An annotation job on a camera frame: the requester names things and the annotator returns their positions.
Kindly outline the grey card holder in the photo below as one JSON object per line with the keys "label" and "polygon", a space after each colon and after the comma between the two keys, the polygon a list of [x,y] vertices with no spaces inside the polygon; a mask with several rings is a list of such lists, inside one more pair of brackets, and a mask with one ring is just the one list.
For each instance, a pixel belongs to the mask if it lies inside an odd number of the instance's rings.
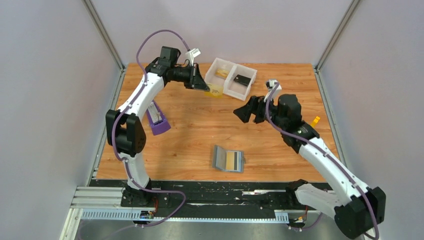
{"label": "grey card holder", "polygon": [[244,152],[239,150],[225,149],[221,146],[219,147],[226,150],[226,167],[225,169],[217,168],[215,166],[215,147],[216,146],[219,146],[219,145],[214,145],[213,147],[212,167],[222,172],[228,172],[228,173],[243,173],[244,172],[244,164],[246,162]]}

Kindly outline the gold credit card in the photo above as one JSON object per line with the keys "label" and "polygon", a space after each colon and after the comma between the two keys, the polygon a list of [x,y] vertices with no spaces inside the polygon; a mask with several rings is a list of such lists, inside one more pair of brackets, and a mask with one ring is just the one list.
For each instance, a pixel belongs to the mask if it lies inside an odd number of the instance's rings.
{"label": "gold credit card", "polygon": [[221,98],[223,96],[224,87],[217,84],[208,84],[209,91],[204,93],[207,97]]}

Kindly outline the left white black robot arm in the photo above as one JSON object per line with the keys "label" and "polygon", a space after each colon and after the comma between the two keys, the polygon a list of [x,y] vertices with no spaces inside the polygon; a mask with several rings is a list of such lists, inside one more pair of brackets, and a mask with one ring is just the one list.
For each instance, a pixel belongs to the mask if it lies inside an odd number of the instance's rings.
{"label": "left white black robot arm", "polygon": [[147,142],[142,119],[154,98],[169,82],[183,83],[187,89],[210,90],[194,61],[200,53],[198,48],[188,50],[185,54],[188,63],[181,65],[177,63],[181,51],[163,46],[160,56],[144,69],[141,82],[128,100],[117,110],[107,111],[107,142],[113,147],[116,158],[123,162],[127,174],[122,204],[146,207],[152,203],[154,190],[142,154]]}

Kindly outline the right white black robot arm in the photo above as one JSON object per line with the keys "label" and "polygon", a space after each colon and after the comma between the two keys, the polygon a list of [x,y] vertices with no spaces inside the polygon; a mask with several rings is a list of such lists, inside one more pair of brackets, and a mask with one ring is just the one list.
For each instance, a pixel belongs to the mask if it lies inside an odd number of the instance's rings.
{"label": "right white black robot arm", "polygon": [[265,96],[252,96],[246,105],[233,113],[247,123],[269,122],[283,141],[312,164],[325,178],[334,193],[321,190],[300,179],[291,182],[285,195],[292,209],[310,206],[332,218],[349,239],[364,235],[380,239],[378,225],[384,221],[386,194],[380,187],[371,188],[351,173],[329,150],[318,132],[302,119],[301,104],[294,94],[283,94],[276,104]]}

